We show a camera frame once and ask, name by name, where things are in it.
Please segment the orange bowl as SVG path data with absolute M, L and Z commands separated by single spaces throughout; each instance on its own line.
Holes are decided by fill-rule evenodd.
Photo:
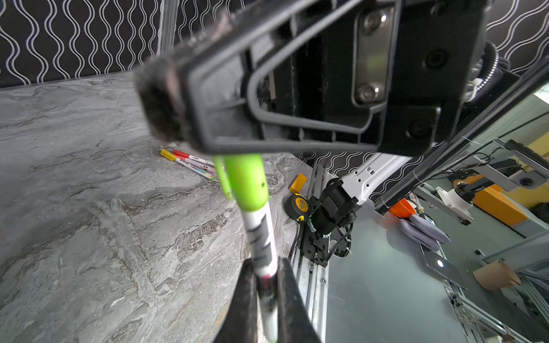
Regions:
M 412 215 L 417 214 L 414 204 L 407 199 L 402 199 L 390 207 L 389 212 L 401 219 L 407 219 Z

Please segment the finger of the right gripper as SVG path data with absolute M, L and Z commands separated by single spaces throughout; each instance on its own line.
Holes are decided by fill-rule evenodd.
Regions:
M 384 104 L 361 105 L 329 34 L 368 1 L 257 1 L 135 74 L 150 130 L 211 155 L 377 151 Z

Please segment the yellow block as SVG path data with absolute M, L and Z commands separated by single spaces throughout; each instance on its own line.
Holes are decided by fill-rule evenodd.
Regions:
M 307 177 L 304 174 L 298 174 L 293 183 L 290 185 L 290 192 L 293 194 L 300 194 L 303 187 L 307 183 Z

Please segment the white pen light green end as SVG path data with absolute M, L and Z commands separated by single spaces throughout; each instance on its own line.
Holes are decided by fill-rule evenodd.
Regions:
M 278 340 L 278 256 L 270 206 L 266 203 L 258 210 L 249 211 L 241 202 L 237 204 L 241 211 L 253 270 L 257 277 L 263 333 L 267 341 L 276 342 Z

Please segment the green pen cap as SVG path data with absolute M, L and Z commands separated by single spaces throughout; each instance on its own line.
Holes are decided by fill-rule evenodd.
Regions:
M 222 191 L 244 212 L 256 212 L 269 200 L 267 178 L 260 154 L 214 156 Z

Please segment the cardboard cup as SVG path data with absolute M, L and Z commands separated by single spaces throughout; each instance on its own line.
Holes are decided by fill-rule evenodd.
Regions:
M 519 276 L 501 260 L 475 270 L 473 277 L 483 289 L 489 292 L 521 285 Z

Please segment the pink pen red tip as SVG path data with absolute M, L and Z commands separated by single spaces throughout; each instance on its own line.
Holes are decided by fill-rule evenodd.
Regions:
M 196 157 L 194 155 L 189 154 L 189 157 L 187 159 L 182 159 L 182 161 L 191 164 L 194 167 L 197 167 L 199 169 L 202 169 L 206 171 L 207 173 L 214 174 L 215 173 L 215 166 L 214 163 L 211 161 L 207 161 L 205 159 L 202 159 L 200 157 Z

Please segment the white pen magenta end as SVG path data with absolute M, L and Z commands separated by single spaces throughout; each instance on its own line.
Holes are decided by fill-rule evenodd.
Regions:
M 182 165 L 183 167 L 187 168 L 188 170 L 193 171 L 194 173 L 200 175 L 201 177 L 206 178 L 207 180 L 210 180 L 210 181 L 214 180 L 214 177 L 211 174 L 209 174 L 206 171 L 203 171 L 203 170 L 201 170 L 197 167 L 194 167 L 191 164 L 188 164 L 188 163 L 182 161 L 180 158 L 178 158 L 178 160 L 175 161 L 175 162 L 177 164 Z

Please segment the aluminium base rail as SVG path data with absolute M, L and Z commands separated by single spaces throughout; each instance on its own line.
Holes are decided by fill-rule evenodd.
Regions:
M 329 267 L 321 264 L 328 253 L 327 240 L 304 225 L 292 258 L 293 271 L 307 315 L 320 340 L 326 340 Z

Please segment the red pen cap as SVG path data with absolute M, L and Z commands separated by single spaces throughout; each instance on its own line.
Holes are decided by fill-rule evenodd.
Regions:
M 184 153 L 183 151 L 179 151 L 179 150 L 176 150 L 176 149 L 173 149 L 173 154 L 180 158 L 180 159 L 187 159 L 189 157 L 189 154 L 186 154 Z

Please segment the yellow black tape measure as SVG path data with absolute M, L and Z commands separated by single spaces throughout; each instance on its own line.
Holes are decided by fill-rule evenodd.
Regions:
M 288 217 L 303 222 L 309 217 L 309 203 L 301 194 L 291 194 L 284 202 L 283 209 Z

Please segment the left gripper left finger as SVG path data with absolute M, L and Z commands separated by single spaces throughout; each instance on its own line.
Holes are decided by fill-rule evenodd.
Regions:
M 215 343 L 257 342 L 257 277 L 251 259 L 242 263 L 232 301 Z

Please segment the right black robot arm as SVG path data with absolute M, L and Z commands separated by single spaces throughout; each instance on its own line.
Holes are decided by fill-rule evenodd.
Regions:
M 154 136 L 217 157 L 245 212 L 260 154 L 366 153 L 323 198 L 346 224 L 392 177 L 452 137 L 486 42 L 488 1 L 258 1 L 135 74 Z

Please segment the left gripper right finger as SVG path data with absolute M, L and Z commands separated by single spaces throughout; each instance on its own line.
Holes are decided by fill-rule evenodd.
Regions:
M 308 317 L 292 265 L 284 257 L 278 259 L 277 306 L 278 342 L 321 343 Z

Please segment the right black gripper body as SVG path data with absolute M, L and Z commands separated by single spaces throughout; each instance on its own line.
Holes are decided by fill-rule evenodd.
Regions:
M 358 1 L 274 70 L 294 151 L 417 156 L 450 138 L 486 35 L 487 1 Z

